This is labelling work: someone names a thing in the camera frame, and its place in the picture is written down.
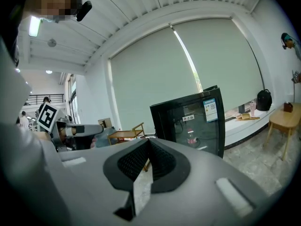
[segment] mini fridge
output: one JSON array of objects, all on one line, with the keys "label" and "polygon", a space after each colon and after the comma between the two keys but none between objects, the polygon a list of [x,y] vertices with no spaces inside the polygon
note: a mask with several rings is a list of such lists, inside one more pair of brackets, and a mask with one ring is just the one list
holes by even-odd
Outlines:
[{"label": "mini fridge", "polygon": [[152,105],[150,110],[158,138],[223,157],[225,115],[217,86]]}]

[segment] floor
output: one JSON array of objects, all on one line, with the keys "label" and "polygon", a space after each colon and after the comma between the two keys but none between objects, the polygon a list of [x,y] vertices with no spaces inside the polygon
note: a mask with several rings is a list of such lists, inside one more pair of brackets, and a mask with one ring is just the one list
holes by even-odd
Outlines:
[{"label": "floor", "polygon": [[[286,160],[281,157],[287,136],[273,130],[269,144],[263,148],[268,128],[250,140],[224,152],[224,160],[254,180],[268,195],[272,195],[285,186],[299,161],[301,141],[299,132],[295,132],[289,144]],[[137,215],[150,199],[152,168],[142,171],[134,182],[134,198]]]}]

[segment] black backpack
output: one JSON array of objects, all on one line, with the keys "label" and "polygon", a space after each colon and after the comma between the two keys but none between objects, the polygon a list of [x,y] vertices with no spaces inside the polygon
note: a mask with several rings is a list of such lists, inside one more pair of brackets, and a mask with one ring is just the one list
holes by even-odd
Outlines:
[{"label": "black backpack", "polygon": [[272,96],[268,89],[262,90],[257,95],[256,109],[259,111],[268,111],[272,105]]}]

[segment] ceiling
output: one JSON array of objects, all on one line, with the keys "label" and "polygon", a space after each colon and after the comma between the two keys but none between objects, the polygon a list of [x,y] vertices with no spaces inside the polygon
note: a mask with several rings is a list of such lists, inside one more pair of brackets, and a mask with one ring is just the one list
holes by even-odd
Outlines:
[{"label": "ceiling", "polygon": [[[81,22],[75,18],[60,23],[43,21],[36,38],[29,37],[30,18],[22,21],[18,37],[20,66],[73,73],[118,30],[135,19],[165,6],[195,0],[90,0],[92,10]],[[243,6],[252,11],[258,0],[214,0]],[[49,47],[47,41],[57,45]]]}]

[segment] black balcony railing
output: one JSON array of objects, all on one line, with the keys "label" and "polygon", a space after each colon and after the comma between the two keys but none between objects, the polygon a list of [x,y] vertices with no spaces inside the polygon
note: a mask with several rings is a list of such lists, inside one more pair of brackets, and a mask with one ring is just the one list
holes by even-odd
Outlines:
[{"label": "black balcony railing", "polygon": [[24,105],[40,105],[45,97],[48,97],[51,103],[64,102],[64,94],[30,95]]}]

